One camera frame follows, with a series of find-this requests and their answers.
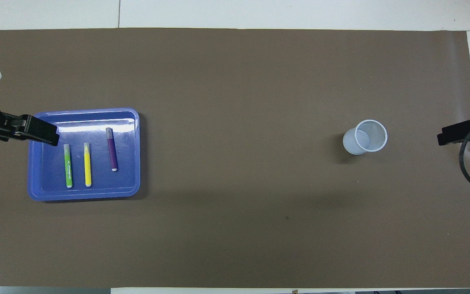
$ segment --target brown surface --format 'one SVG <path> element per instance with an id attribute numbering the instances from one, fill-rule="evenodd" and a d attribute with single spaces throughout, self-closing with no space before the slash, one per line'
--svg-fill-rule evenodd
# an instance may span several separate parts
<path id="1" fill-rule="evenodd" d="M 470 118 L 465 32 L 0 31 L 0 70 L 13 114 L 136 108 L 143 154 L 131 199 L 38 203 L 0 142 L 0 285 L 470 287 L 436 141 Z M 389 141 L 350 156 L 367 118 Z"/>

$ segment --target green marker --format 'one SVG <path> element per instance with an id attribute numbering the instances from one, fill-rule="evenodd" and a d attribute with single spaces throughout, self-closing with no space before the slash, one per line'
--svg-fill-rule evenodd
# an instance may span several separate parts
<path id="1" fill-rule="evenodd" d="M 70 144 L 64 144 L 63 148 L 65 149 L 65 176 L 67 177 L 67 188 L 71 188 Z"/>

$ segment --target white cup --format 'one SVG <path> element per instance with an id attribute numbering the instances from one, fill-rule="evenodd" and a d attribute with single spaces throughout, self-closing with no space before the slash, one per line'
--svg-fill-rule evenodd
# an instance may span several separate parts
<path id="1" fill-rule="evenodd" d="M 388 142 L 388 132 L 384 126 L 373 119 L 361 121 L 355 128 L 344 134 L 344 148 L 359 156 L 366 152 L 377 152 Z"/>

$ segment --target plastic tray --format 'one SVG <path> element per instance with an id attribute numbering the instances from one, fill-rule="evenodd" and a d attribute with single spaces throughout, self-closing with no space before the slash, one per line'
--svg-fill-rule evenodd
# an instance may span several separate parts
<path id="1" fill-rule="evenodd" d="M 37 201 L 128 197 L 140 187 L 139 114 L 133 108 L 40 112 L 57 125 L 59 144 L 30 141 L 28 194 Z M 106 140 L 112 128 L 118 170 L 112 171 Z M 92 186 L 84 184 L 83 143 L 90 143 Z M 63 144 L 70 144 L 73 187 L 65 181 Z"/>

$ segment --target white table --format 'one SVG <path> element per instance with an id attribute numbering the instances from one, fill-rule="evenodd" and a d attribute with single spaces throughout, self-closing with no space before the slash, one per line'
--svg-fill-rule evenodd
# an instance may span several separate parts
<path id="1" fill-rule="evenodd" d="M 470 1 L 0 0 L 0 30 L 118 27 L 465 30 L 470 51 Z M 291 290 L 294 289 L 222 289 L 222 293 Z M 299 289 L 299 292 L 358 290 L 371 289 Z M 219 289 L 112 289 L 115 294 L 175 292 L 218 293 Z"/>

